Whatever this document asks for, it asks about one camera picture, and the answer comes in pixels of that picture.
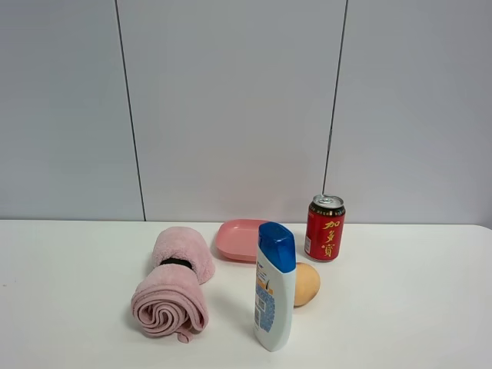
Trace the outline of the red herbal tea can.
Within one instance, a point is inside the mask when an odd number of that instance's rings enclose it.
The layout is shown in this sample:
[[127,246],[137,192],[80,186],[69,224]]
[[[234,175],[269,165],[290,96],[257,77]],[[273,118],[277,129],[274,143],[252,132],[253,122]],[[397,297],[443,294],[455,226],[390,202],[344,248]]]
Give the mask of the red herbal tea can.
[[304,242],[306,254],[317,261],[333,261],[339,255],[346,209],[338,196],[318,194],[308,208]]

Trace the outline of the pink plastic dish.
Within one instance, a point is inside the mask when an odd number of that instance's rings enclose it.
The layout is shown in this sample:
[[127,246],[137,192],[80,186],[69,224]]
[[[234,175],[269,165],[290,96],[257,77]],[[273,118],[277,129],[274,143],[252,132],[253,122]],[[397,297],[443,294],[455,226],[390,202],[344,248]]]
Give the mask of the pink plastic dish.
[[218,229],[215,248],[230,261],[255,263],[258,252],[258,229],[266,223],[261,219],[234,219]]

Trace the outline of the white blue shampoo bottle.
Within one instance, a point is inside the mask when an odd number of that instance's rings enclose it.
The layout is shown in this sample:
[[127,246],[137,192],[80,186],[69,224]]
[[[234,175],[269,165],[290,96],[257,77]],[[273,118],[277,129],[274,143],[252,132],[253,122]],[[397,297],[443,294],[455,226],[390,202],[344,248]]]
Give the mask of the white blue shampoo bottle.
[[294,235],[281,224],[261,224],[258,228],[254,334],[267,351],[278,351],[288,342],[295,282]]

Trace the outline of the orange egg-shaped ball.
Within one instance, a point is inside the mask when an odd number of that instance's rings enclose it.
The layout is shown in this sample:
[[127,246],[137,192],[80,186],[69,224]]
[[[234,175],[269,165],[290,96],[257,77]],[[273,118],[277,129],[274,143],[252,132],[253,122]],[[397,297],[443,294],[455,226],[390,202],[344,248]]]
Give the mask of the orange egg-shaped ball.
[[294,306],[296,308],[308,304],[320,290],[321,278],[314,267],[305,263],[296,265],[296,282]]

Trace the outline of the rolled pink towel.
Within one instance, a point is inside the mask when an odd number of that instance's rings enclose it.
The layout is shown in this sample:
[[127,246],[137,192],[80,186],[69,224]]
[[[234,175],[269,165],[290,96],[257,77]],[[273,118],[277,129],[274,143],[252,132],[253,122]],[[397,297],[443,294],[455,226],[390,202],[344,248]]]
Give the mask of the rolled pink towel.
[[174,334],[187,344],[208,325],[201,286],[215,273],[211,251],[195,229],[170,227],[159,234],[151,264],[131,298],[132,316],[147,336]]

